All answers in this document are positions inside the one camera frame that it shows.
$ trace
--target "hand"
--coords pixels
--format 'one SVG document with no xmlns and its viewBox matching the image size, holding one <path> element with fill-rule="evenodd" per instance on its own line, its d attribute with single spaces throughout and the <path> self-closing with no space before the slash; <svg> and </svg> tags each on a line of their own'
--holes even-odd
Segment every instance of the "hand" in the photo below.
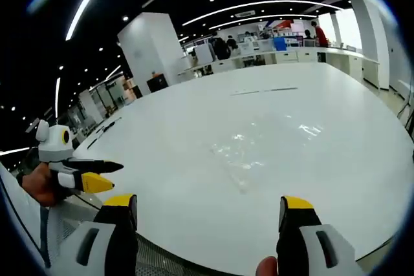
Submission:
<svg viewBox="0 0 414 276">
<path fill-rule="evenodd" d="M 278 261 L 276 258 L 264 258 L 259 265 L 257 265 L 256 276 L 278 276 Z"/>
<path fill-rule="evenodd" d="M 45 163 L 40 163 L 30 175 L 24 176 L 21 186 L 44 207 L 54 206 L 58 202 L 56 187 L 52 183 L 50 169 Z"/>
</svg>

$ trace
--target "person in red shirt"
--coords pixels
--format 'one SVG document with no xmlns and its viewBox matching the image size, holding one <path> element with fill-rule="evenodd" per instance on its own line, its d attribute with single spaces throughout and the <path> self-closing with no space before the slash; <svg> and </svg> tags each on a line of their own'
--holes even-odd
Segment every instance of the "person in red shirt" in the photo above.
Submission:
<svg viewBox="0 0 414 276">
<path fill-rule="evenodd" d="M 317 22 L 312 21 L 311 25 L 315 28 L 315 32 L 316 32 L 316 37 L 318 38 L 319 41 L 319 46 L 321 48 L 327 48 L 328 47 L 328 39 L 326 39 L 325 33 L 323 32 L 322 28 L 320 28 L 317 24 Z M 326 54 L 325 53 L 320 53 L 320 61 L 322 63 L 326 63 Z"/>
</svg>

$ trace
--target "table surface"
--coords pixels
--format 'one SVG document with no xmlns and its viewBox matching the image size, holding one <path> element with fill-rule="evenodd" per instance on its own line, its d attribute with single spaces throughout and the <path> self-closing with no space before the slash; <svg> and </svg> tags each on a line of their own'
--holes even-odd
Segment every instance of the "table surface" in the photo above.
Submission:
<svg viewBox="0 0 414 276">
<path fill-rule="evenodd" d="M 253 54 L 238 55 L 238 56 L 234 56 L 234 57 L 228 58 L 228 59 L 212 61 L 211 63 L 206 63 L 206 64 L 203 64 L 203 65 L 197 65 L 197 66 L 194 66 L 194 67 L 191 67 L 191 68 L 184 69 L 183 71 L 178 73 L 178 76 L 180 76 L 181 74 L 185 74 L 186 72 L 189 72 L 191 70 L 201 69 L 204 66 L 208 66 L 208 65 L 211 65 L 211 64 L 216 63 L 216 62 L 224 62 L 224 61 L 228 61 L 228 60 L 232 60 L 232 59 L 247 58 L 247 57 L 251 57 L 251 56 L 258 56 L 258 55 L 265 55 L 265 54 L 298 52 L 298 51 L 302 51 L 302 52 L 315 52 L 316 51 L 316 52 L 319 52 L 319 53 L 330 53 L 330 54 L 338 54 L 338 55 L 343 55 L 343 56 L 354 56 L 356 58 L 362 58 L 366 61 L 370 61 L 370 62 L 373 62 L 375 64 L 379 64 L 378 61 L 375 61 L 374 59 L 367 58 L 367 57 L 365 57 L 364 55 L 362 55 L 360 53 L 349 51 L 349 50 L 344 50 L 344 49 L 340 49 L 340 48 L 288 47 L 286 51 L 255 52 Z"/>
<path fill-rule="evenodd" d="M 138 232 L 208 268 L 254 275 L 275 255 L 283 195 L 313 204 L 356 259 L 396 233 L 409 206 L 413 142 L 373 93 L 325 63 L 194 79 L 106 122 L 119 116 L 75 151 L 125 165 L 98 197 L 135 193 Z"/>
</svg>

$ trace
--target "ceiling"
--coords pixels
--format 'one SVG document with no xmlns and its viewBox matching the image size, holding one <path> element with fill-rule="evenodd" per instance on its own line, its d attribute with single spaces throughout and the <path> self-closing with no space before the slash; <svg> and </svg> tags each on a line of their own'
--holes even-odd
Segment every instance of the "ceiling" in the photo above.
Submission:
<svg viewBox="0 0 414 276">
<path fill-rule="evenodd" d="M 201 34 L 211 33 L 209 27 L 233 20 L 230 17 L 232 14 L 248 10 L 255 10 L 259 15 L 300 14 L 312 7 L 299 3 L 246 6 L 206 17 L 184 27 L 183 23 L 209 12 L 268 0 L 154 0 L 145 8 L 142 5 L 149 0 L 92 0 L 83 13 L 73 38 L 65 41 L 67 30 L 81 1 L 49 0 L 32 15 L 26 12 L 30 0 L 6 0 L 3 5 L 12 14 L 6 17 L 7 27 L 4 32 L 7 45 L 3 51 L 3 68 L 0 72 L 0 113 L 4 124 L 0 133 L 0 150 L 35 144 L 33 133 L 25 134 L 24 130 L 32 120 L 42 117 L 47 109 L 54 106 L 58 77 L 61 78 L 61 113 L 67 110 L 71 100 L 76 101 L 74 92 L 78 94 L 96 84 L 96 79 L 104 80 L 117 66 L 121 65 L 122 70 L 130 74 L 122 49 L 116 44 L 117 33 L 126 25 L 123 16 L 132 19 L 141 12 L 168 13 L 178 36 L 183 34 L 195 39 Z M 350 6 L 347 0 L 332 5 L 341 8 Z M 333 11 L 323 7 L 319 8 L 318 13 Z M 12 164 L 18 156 L 21 155 L 10 155 L 2 158 L 2 161 Z"/>
</svg>

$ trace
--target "white pillar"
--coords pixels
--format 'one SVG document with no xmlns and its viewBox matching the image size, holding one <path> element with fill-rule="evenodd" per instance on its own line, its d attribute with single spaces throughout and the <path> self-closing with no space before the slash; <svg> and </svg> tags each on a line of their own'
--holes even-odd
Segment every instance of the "white pillar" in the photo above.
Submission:
<svg viewBox="0 0 414 276">
<path fill-rule="evenodd" d="M 334 31 L 335 31 L 335 37 L 336 37 L 336 45 L 338 47 L 340 47 L 341 46 L 341 43 L 342 43 L 342 38 L 341 38 L 341 32 L 339 30 L 338 19 L 336 18 L 336 14 L 335 13 L 331 14 L 331 19 L 332 19 L 332 25 L 334 25 Z"/>
<path fill-rule="evenodd" d="M 362 51 L 367 58 L 379 62 L 378 80 L 382 89 L 389 89 L 389 54 L 387 37 L 380 11 L 370 0 L 351 0 L 361 33 Z"/>
<path fill-rule="evenodd" d="M 84 90 L 79 94 L 79 100 L 82 103 L 86 114 L 90 116 L 97 124 L 101 123 L 104 120 L 88 90 Z"/>
<path fill-rule="evenodd" d="M 178 83 L 185 69 L 181 45 L 168 14 L 144 12 L 119 34 L 129 68 L 142 95 L 149 94 L 152 72 L 164 74 L 168 85 Z"/>
</svg>

